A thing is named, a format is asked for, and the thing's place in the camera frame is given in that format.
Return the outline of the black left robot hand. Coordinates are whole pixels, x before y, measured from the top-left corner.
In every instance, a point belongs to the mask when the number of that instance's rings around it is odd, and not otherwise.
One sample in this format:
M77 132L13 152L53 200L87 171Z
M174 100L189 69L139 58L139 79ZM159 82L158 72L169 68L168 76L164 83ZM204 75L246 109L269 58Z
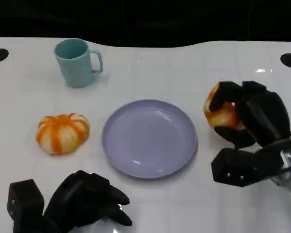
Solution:
M79 170L66 177L56 189L44 216L63 233L102 218L132 226L130 217L120 209L120 205L129 203L128 196L112 186L108 179Z

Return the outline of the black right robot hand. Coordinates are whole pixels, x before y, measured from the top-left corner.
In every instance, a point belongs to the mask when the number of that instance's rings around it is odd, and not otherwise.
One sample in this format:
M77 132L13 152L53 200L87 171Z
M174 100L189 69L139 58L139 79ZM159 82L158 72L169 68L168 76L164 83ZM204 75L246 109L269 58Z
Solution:
M265 147L290 138L290 118L281 97L256 81L220 81L203 106L208 124L235 148Z

